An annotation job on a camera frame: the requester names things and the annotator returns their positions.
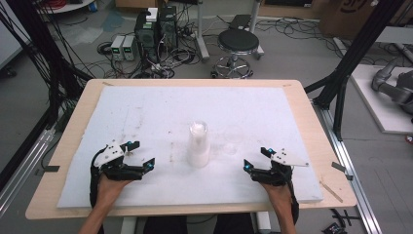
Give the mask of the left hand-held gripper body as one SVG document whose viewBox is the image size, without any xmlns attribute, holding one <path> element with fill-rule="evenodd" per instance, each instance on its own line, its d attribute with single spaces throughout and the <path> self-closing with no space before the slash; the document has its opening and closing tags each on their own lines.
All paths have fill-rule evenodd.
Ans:
<svg viewBox="0 0 413 234">
<path fill-rule="evenodd" d="M 128 166 L 124 163 L 124 153 L 116 140 L 112 140 L 104 148 L 100 149 L 91 162 L 91 174 L 98 176 L 105 174 L 112 180 L 141 180 L 142 167 Z"/>
</svg>

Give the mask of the single clear plastic cup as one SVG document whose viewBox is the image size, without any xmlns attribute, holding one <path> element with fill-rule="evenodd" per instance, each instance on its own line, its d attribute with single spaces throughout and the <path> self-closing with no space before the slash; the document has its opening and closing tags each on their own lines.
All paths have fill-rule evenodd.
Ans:
<svg viewBox="0 0 413 234">
<path fill-rule="evenodd" d="M 229 155 L 234 155 L 238 151 L 238 145 L 244 139 L 243 129 L 236 125 L 231 125 L 224 131 L 224 152 Z"/>
</svg>

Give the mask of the stack of clear plastic cups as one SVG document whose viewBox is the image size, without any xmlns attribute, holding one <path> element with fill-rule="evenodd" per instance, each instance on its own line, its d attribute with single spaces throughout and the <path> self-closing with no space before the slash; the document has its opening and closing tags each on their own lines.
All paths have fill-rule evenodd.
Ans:
<svg viewBox="0 0 413 234">
<path fill-rule="evenodd" d="M 205 167 L 209 161 L 209 151 L 207 124 L 203 121 L 193 122 L 189 128 L 188 163 L 195 168 Z"/>
</svg>

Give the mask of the person's left hand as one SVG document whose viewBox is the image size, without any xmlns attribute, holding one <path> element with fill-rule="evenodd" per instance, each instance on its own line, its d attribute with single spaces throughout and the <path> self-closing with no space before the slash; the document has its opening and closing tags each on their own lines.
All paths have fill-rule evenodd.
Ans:
<svg viewBox="0 0 413 234">
<path fill-rule="evenodd" d="M 112 180 L 106 175 L 102 175 L 99 180 L 95 206 L 97 208 L 111 209 L 124 187 L 130 183 L 130 180 Z"/>
</svg>

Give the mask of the person's right hand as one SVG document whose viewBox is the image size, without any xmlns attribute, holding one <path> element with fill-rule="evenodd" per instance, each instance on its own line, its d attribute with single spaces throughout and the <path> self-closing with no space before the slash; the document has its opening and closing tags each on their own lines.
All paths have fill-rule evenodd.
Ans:
<svg viewBox="0 0 413 234">
<path fill-rule="evenodd" d="M 291 194 L 286 185 L 274 186 L 262 183 L 276 213 L 286 214 L 291 211 Z"/>
</svg>

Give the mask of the white foam mat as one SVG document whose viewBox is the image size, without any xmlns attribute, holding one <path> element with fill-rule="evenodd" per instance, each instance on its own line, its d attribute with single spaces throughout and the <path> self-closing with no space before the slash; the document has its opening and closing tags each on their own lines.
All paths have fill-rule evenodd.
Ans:
<svg viewBox="0 0 413 234">
<path fill-rule="evenodd" d="M 187 160 L 189 128 L 207 125 L 209 161 L 203 168 Z M 234 155 L 224 152 L 224 131 L 236 125 L 244 139 Z M 62 194 L 61 208 L 89 205 L 90 164 L 95 153 L 112 140 L 139 141 L 128 165 L 155 159 L 142 180 L 128 185 L 120 206 L 169 206 L 263 203 L 265 190 L 243 169 L 244 159 L 258 169 L 271 166 L 260 148 L 286 151 L 308 167 L 295 167 L 292 180 L 301 203 L 322 200 L 319 181 L 281 88 L 244 87 L 106 87 L 73 156 Z"/>
</svg>

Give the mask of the grey tape strip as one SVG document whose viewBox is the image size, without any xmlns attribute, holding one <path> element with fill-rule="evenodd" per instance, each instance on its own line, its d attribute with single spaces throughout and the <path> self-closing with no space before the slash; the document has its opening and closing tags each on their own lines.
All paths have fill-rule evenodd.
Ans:
<svg viewBox="0 0 413 234">
<path fill-rule="evenodd" d="M 347 173 L 347 169 L 346 169 L 344 166 L 342 166 L 341 164 L 336 163 L 336 162 L 332 162 L 332 163 L 331 163 L 331 167 L 334 168 L 334 169 L 336 169 L 336 170 L 338 170 L 338 171 L 340 171 L 340 172 L 342 172 L 342 173 L 345 175 L 345 177 L 346 177 L 346 179 L 347 179 L 348 181 L 352 181 L 352 180 L 354 179 L 354 176 L 353 176 L 353 175 L 349 175 L 349 174 Z"/>
</svg>

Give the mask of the small black device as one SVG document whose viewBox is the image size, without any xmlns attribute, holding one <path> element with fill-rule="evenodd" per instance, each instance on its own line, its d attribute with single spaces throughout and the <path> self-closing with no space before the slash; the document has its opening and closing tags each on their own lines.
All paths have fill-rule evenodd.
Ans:
<svg viewBox="0 0 413 234">
<path fill-rule="evenodd" d="M 324 230 L 322 230 L 323 234 L 347 234 L 346 230 L 339 226 L 336 222 L 330 224 Z"/>
</svg>

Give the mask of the black computer tower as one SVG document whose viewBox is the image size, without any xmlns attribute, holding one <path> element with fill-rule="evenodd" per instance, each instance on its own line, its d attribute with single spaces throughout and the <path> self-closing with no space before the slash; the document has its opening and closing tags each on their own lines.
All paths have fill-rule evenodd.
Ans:
<svg viewBox="0 0 413 234">
<path fill-rule="evenodd" d="M 159 13 L 162 41 L 168 50 L 177 47 L 176 7 L 165 6 Z"/>
<path fill-rule="evenodd" d="M 150 17 L 148 10 L 143 10 L 138 14 L 134 27 L 134 34 L 141 58 L 147 58 L 152 62 L 157 63 L 159 61 L 159 25 L 156 21 L 150 21 L 148 17 Z"/>
</svg>

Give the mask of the black round stool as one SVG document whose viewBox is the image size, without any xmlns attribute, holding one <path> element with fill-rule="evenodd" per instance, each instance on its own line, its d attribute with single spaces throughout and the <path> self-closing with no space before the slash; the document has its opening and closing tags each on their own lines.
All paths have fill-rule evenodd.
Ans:
<svg viewBox="0 0 413 234">
<path fill-rule="evenodd" d="M 249 62 L 242 58 L 258 49 L 259 39 L 253 33 L 243 29 L 228 29 L 218 35 L 217 45 L 229 56 L 215 63 L 210 72 L 212 78 L 246 79 L 253 74 Z"/>
</svg>

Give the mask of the white floor platform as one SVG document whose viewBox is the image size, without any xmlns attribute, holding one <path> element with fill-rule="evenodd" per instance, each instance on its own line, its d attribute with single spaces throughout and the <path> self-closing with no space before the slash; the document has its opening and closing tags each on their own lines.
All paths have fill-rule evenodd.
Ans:
<svg viewBox="0 0 413 234">
<path fill-rule="evenodd" d="M 412 115 L 381 93 L 371 89 L 373 76 L 382 69 L 380 65 L 360 64 L 352 74 L 358 93 L 373 116 L 382 133 L 413 134 Z"/>
</svg>

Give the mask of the black flat device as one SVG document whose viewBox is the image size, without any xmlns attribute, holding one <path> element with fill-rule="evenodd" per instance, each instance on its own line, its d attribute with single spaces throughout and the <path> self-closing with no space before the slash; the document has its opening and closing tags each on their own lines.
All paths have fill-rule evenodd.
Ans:
<svg viewBox="0 0 413 234">
<path fill-rule="evenodd" d="M 251 15 L 235 15 L 229 24 L 231 29 L 245 29 L 248 27 Z"/>
</svg>

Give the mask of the white round table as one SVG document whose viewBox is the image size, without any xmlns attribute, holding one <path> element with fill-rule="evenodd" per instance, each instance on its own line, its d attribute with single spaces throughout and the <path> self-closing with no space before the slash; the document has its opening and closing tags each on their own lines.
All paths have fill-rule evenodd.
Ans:
<svg viewBox="0 0 413 234">
<path fill-rule="evenodd" d="M 36 6 L 41 14 L 60 14 L 85 8 L 95 0 L 40 0 Z"/>
</svg>

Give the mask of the aluminium floor rail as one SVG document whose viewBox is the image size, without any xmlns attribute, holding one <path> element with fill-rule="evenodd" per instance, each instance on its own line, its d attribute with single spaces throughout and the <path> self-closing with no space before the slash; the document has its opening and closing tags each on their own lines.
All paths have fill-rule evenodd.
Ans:
<svg viewBox="0 0 413 234">
<path fill-rule="evenodd" d="M 352 181 L 348 181 L 357 198 L 357 211 L 367 234 L 383 234 L 374 214 L 368 198 L 364 192 L 362 184 L 358 178 L 356 168 L 351 160 L 350 154 L 345 146 L 333 132 L 333 117 L 328 110 L 323 110 L 318 106 L 314 106 L 314 110 L 319 117 L 319 121 L 324 128 L 328 140 L 336 154 L 339 164 L 347 169 L 349 175 L 354 176 Z"/>
<path fill-rule="evenodd" d="M 0 192 L 0 218 L 4 216 L 41 157 L 45 154 L 55 134 L 55 130 L 44 130 L 29 144 L 28 151 L 23 154 L 22 162 Z"/>
</svg>

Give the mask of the black metal frame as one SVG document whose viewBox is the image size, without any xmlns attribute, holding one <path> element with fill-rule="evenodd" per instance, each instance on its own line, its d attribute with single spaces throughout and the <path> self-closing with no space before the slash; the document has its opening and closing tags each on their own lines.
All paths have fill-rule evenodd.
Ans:
<svg viewBox="0 0 413 234">
<path fill-rule="evenodd" d="M 328 76 L 304 88 L 306 94 L 321 88 L 320 94 L 313 99 L 313 103 L 323 110 L 328 110 L 330 103 L 336 99 L 332 131 L 339 141 L 343 140 L 342 119 L 347 83 L 361 59 L 376 42 L 403 2 L 404 0 L 379 0 L 336 68 Z"/>
<path fill-rule="evenodd" d="M 77 100 L 83 92 L 85 84 L 93 79 L 93 76 L 78 69 L 73 61 L 65 59 L 40 15 L 42 9 L 36 1 L 6 0 L 24 28 L 23 35 L 28 38 L 29 43 L 24 42 L 16 32 L 16 28 L 19 27 L 13 26 L 14 22 L 6 14 L 0 13 L 0 20 L 32 60 L 49 89 L 49 107 L 6 165 L 6 168 L 0 173 L 0 191 L 5 189 L 21 165 L 29 145 L 44 129 L 50 127 L 57 120 L 57 111 L 60 106 L 64 102 L 71 103 Z"/>
</svg>

